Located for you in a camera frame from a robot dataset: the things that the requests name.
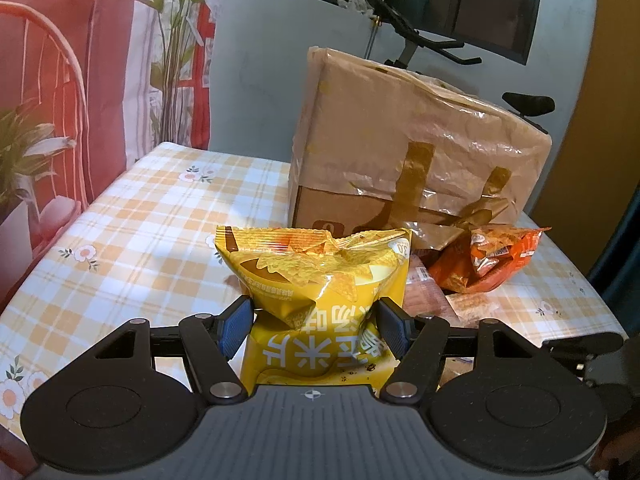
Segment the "yellow chips bag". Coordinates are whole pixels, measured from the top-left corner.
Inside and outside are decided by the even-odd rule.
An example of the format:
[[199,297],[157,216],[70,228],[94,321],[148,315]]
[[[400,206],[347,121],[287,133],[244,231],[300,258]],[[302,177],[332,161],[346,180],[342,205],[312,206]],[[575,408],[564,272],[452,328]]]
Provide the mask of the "yellow chips bag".
[[402,304],[411,234],[218,226],[215,247],[253,301],[242,366],[261,385],[380,390],[398,361],[374,315],[382,298]]

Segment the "red printed curtain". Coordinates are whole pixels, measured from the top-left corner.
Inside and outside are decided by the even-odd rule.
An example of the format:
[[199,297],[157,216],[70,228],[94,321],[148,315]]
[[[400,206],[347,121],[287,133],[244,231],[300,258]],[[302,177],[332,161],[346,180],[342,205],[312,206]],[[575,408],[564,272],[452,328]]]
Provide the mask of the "red printed curtain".
[[1,297],[125,170],[207,148],[220,0],[1,0]]

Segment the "orange chips bag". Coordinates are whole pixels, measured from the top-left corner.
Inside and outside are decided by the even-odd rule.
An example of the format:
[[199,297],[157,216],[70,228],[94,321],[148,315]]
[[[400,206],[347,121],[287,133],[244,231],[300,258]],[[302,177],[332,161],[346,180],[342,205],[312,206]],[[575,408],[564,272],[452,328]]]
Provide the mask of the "orange chips bag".
[[478,226],[448,245],[427,272],[448,292],[491,292],[530,263],[546,231],[510,224]]

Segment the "cardboard box with plastic bag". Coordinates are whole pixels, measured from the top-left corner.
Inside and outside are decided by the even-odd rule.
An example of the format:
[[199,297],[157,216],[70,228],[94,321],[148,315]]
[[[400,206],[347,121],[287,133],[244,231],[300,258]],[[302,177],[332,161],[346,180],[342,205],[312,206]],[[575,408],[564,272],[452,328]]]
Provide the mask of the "cardboard box with plastic bag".
[[551,151],[524,119],[408,70],[307,53],[288,176],[288,222],[337,237],[407,228],[425,249],[512,224]]

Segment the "yellow plaid tablecloth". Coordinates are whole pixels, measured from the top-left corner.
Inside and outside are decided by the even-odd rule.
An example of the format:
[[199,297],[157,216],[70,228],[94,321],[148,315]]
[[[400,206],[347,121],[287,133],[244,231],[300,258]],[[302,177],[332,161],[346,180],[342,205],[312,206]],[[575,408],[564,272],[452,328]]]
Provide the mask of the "yellow plaid tablecloth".
[[[130,318],[171,326],[231,304],[240,289],[215,252],[216,225],[283,226],[289,171],[286,162],[163,143],[112,183],[1,315],[1,425],[24,440],[26,396]],[[534,344],[625,334],[547,235],[499,288],[447,299],[461,321],[500,318]]]

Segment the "pink bread package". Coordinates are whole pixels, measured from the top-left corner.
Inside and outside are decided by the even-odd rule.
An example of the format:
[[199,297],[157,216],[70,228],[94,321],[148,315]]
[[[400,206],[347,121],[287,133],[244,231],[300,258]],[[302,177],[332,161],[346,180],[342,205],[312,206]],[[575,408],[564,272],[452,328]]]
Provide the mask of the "pink bread package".
[[411,316],[438,316],[452,327],[476,327],[482,318],[492,318],[497,307],[484,296],[462,295],[449,300],[436,284],[420,259],[409,269],[402,308]]

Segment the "black exercise bike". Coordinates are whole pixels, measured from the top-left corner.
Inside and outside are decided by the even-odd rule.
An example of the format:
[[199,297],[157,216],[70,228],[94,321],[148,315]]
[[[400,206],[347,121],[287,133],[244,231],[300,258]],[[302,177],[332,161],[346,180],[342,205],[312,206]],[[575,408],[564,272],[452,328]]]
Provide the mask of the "black exercise bike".
[[[384,64],[408,70],[409,63],[413,55],[418,49],[427,49],[439,54],[447,60],[461,66],[480,65],[483,60],[476,56],[475,58],[459,58],[451,53],[452,49],[461,49],[465,43],[460,40],[431,40],[420,34],[410,22],[386,0],[376,0],[373,6],[373,15],[371,18],[372,26],[370,38],[367,43],[364,58],[368,60],[374,46],[375,37],[383,23],[391,24],[394,32],[405,41],[404,50],[398,58],[391,60],[388,58]],[[508,104],[513,113],[524,122],[534,126],[541,132],[548,134],[548,131],[541,125],[533,121],[534,117],[546,116],[555,111],[555,100],[551,96],[533,96],[532,94],[523,94],[518,92],[503,92],[501,99]]]

